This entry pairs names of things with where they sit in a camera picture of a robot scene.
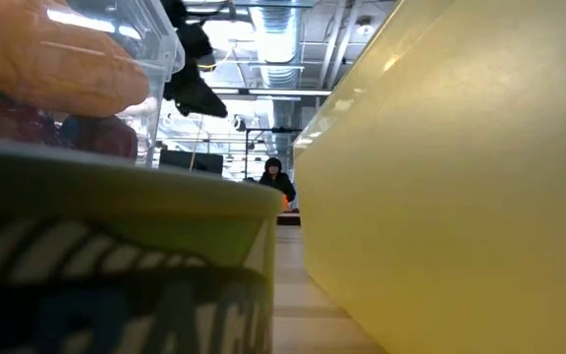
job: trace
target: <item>hood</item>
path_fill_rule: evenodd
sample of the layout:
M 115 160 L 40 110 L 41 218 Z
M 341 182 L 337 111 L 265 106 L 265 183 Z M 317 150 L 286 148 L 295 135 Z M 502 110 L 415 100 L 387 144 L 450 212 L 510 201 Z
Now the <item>hood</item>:
M 279 160 L 276 157 L 270 157 L 267 159 L 267 161 L 265 161 L 265 172 L 267 172 L 268 167 L 270 166 L 276 166 L 279 168 L 279 173 L 282 173 L 283 171 L 281 171 L 281 169 L 283 168 L 283 165 L 281 164 L 281 160 Z

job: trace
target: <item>black hoodie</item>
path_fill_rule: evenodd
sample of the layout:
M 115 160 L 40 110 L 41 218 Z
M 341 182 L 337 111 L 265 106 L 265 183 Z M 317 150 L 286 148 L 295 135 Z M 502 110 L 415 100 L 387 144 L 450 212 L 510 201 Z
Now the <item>black hoodie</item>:
M 270 166 L 277 166 L 279 168 L 279 173 L 277 173 L 274 178 L 272 178 L 267 171 Z M 263 172 L 259 183 L 268 187 L 276 188 L 287 196 L 288 202 L 292 202 L 296 198 L 296 190 L 294 189 L 294 185 L 292 185 L 292 181 L 290 181 L 290 176 L 288 176 L 287 173 L 281 172 L 281 167 L 281 161 L 279 161 L 278 158 L 269 158 L 265 161 L 265 172 Z

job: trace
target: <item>pipe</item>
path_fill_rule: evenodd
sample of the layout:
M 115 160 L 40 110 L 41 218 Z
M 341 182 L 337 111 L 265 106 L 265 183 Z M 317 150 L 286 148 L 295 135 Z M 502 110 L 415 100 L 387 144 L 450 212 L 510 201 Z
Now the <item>pipe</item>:
M 233 53 L 233 58 L 235 58 L 235 60 L 237 61 L 237 53 L 235 52 L 235 46 L 231 47 L 232 53 Z M 242 84 L 244 85 L 244 87 L 247 87 L 247 81 L 246 81 L 246 77 L 244 77 L 244 72 L 242 72 L 242 67 L 240 66 L 239 63 L 235 63 L 235 66 L 237 67 L 237 72 L 240 75 L 240 79 L 242 79 Z
M 340 27 L 342 26 L 342 19 L 344 18 L 344 8 L 346 7 L 346 0 L 338 0 L 338 7 L 335 10 L 333 29 L 331 30 L 331 35 L 329 36 L 329 41 L 326 45 L 326 53 L 322 59 L 322 67 L 320 68 L 320 76 L 318 78 L 318 83 L 315 86 L 317 89 L 322 89 L 324 86 L 324 80 L 326 79 L 326 73 L 329 70 L 329 63 L 331 62 L 331 57 L 333 56 L 333 50 L 335 49 L 335 42 L 338 39 L 338 34 L 340 33 Z
M 250 8 L 257 35 L 257 57 L 265 64 L 294 64 L 299 50 L 301 13 L 298 9 Z M 261 77 L 268 89 L 289 89 L 298 85 L 299 70 L 289 67 L 262 67 Z M 274 126 L 289 126 L 294 102 L 273 101 Z M 289 149 L 289 142 L 273 138 L 276 152 Z
M 351 14 L 349 14 L 349 23 L 346 25 L 346 29 L 344 30 L 344 36 L 340 41 L 340 45 L 338 46 L 338 54 L 335 57 L 335 63 L 333 64 L 333 68 L 331 69 L 331 74 L 329 75 L 329 81 L 327 82 L 328 88 L 333 88 L 335 85 L 335 79 L 338 76 L 338 72 L 340 71 L 340 66 L 342 65 L 342 58 L 344 58 L 344 54 L 346 53 L 346 48 L 348 48 L 349 41 L 351 40 L 351 32 L 353 31 L 353 27 L 355 26 L 355 21 L 360 13 L 360 8 L 364 0 L 355 0 L 353 4 L 353 8 L 351 9 Z
M 303 21 L 303 39 L 307 38 L 307 21 Z M 303 65 L 303 62 L 305 61 L 305 43 L 302 42 L 300 43 L 302 45 L 301 47 L 301 65 Z M 299 79 L 296 82 L 296 89 L 299 89 L 301 87 L 301 84 L 303 82 L 303 69 L 301 69 L 301 73 L 299 74 Z

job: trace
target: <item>ceiling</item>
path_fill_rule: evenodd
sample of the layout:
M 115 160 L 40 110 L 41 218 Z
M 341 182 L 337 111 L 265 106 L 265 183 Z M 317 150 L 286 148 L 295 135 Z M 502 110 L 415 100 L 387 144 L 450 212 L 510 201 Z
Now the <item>ceiling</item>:
M 308 3 L 304 1 L 297 0 L 294 3 L 303 3 L 305 6 Z M 190 11 L 193 9 L 197 11 L 198 8 L 211 4 L 210 1 L 204 5 L 195 1 L 185 2 L 190 7 Z M 285 1 L 250 0 L 250 3 L 269 5 L 284 4 Z M 298 40 L 294 40 L 293 43 L 296 55 L 292 52 L 293 59 L 287 63 L 273 64 L 271 61 L 263 61 L 264 57 L 267 58 L 268 55 L 272 57 L 273 54 L 284 57 L 285 53 L 277 53 L 277 51 L 288 50 L 290 43 L 285 43 L 285 38 L 282 36 L 275 37 L 281 38 L 280 40 L 273 40 L 272 37 L 264 38 L 253 20 L 254 8 L 237 6 L 234 9 L 237 14 L 235 21 L 229 21 L 230 15 L 227 12 L 215 16 L 213 20 L 204 24 L 203 28 L 214 47 L 213 54 L 216 58 L 214 70 L 201 73 L 210 87 L 267 88 L 270 84 L 272 88 L 273 84 L 263 79 L 265 71 L 287 70 L 296 71 L 292 73 L 295 80 L 289 85 L 278 84 L 277 89 L 333 89 L 394 6 L 393 1 L 376 0 L 317 0 L 310 8 L 292 8 L 289 7 L 292 2 L 287 3 L 289 9 L 287 14 L 292 14 L 290 19 L 295 22 L 292 23 L 290 20 L 287 24 L 290 27 L 285 30 L 293 30 L 294 35 L 298 35 Z M 338 15 L 341 15 L 339 26 L 337 26 Z M 335 45 L 329 46 L 329 40 Z M 343 50 L 343 55 L 342 59 L 338 60 L 340 50 Z M 323 67 L 324 59 L 329 53 L 331 55 L 327 63 L 328 72 L 325 72 L 328 75 L 323 75 L 321 83 L 321 71 L 326 69 Z M 236 181 L 244 179 L 245 170 L 248 171 L 248 177 L 260 177 L 263 163 L 270 156 L 281 159 L 284 169 L 293 169 L 291 144 L 296 135 L 251 132 L 247 163 L 246 133 L 237 129 L 239 121 L 244 122 L 242 128 L 244 125 L 247 128 L 272 128 L 281 125 L 305 128 L 323 98 L 301 94 L 302 92 L 289 91 L 289 93 L 282 97 L 224 95 L 224 102 L 229 112 L 226 119 L 199 114 L 183 117 L 176 110 L 173 102 L 164 101 L 157 140 L 162 141 L 170 149 L 223 154 L 224 177 Z

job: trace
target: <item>fluorescent light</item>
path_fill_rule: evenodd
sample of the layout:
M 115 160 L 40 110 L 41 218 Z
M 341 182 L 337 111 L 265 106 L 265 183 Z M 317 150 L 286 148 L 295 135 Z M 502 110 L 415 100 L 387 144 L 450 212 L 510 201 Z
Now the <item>fluorescent light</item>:
M 299 96 L 329 96 L 330 90 L 324 89 L 276 89 L 276 88 L 251 88 L 250 94 L 280 94 Z
M 204 8 L 204 7 L 192 7 L 189 9 L 191 13 L 198 13 L 198 14 L 208 14 L 214 12 L 215 9 L 212 8 Z
M 302 99 L 300 97 L 290 97 L 290 96 L 265 96 L 265 95 L 261 95 L 261 96 L 257 96 L 256 99 L 270 99 L 270 100 L 285 100 L 285 101 L 295 101 L 295 102 L 300 102 Z
M 213 88 L 213 93 L 215 93 L 215 94 L 239 94 L 240 91 L 237 88 Z

